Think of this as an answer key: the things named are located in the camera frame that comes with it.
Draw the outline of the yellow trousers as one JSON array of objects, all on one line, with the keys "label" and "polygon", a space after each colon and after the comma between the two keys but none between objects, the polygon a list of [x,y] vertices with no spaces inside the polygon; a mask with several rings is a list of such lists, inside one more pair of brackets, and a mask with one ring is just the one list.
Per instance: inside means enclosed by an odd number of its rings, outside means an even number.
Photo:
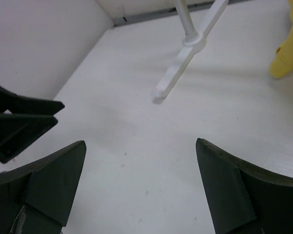
[{"label": "yellow trousers", "polygon": [[275,58],[270,64],[269,73],[274,78],[282,78],[293,70],[293,0],[288,3],[292,27],[287,38],[278,47]]}]

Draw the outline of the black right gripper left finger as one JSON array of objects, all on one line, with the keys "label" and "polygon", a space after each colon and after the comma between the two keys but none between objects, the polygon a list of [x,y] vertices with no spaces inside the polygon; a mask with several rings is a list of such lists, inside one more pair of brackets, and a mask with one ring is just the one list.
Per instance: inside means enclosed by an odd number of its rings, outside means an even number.
[{"label": "black right gripper left finger", "polygon": [[59,234],[67,225],[86,143],[0,173],[0,234]]}]

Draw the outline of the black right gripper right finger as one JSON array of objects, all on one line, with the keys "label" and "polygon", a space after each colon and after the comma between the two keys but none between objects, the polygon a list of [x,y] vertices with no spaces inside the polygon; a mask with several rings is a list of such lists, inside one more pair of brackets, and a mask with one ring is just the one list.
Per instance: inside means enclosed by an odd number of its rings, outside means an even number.
[{"label": "black right gripper right finger", "polygon": [[198,166],[217,234],[293,234],[293,178],[196,141]]}]

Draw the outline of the white clothes rack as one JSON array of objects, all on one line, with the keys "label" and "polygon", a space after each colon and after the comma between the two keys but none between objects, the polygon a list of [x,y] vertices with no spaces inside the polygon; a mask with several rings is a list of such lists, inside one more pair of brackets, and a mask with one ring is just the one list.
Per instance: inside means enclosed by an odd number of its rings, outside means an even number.
[{"label": "white clothes rack", "polygon": [[169,95],[195,54],[204,49],[208,34],[219,20],[228,2],[228,0],[214,1],[201,20],[198,30],[193,25],[186,2],[184,0],[176,0],[174,2],[185,32],[185,38],[183,40],[183,47],[177,57],[152,90],[151,94],[154,100],[165,99]]}]

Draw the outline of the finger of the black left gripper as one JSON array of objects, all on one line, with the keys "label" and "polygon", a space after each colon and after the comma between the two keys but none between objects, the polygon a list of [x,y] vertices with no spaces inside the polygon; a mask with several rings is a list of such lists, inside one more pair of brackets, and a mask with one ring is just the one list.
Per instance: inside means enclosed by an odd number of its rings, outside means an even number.
[{"label": "finger of the black left gripper", "polygon": [[7,163],[58,123],[54,116],[0,114],[0,162]]},{"label": "finger of the black left gripper", "polygon": [[53,116],[64,108],[60,101],[20,96],[0,86],[0,113]]}]

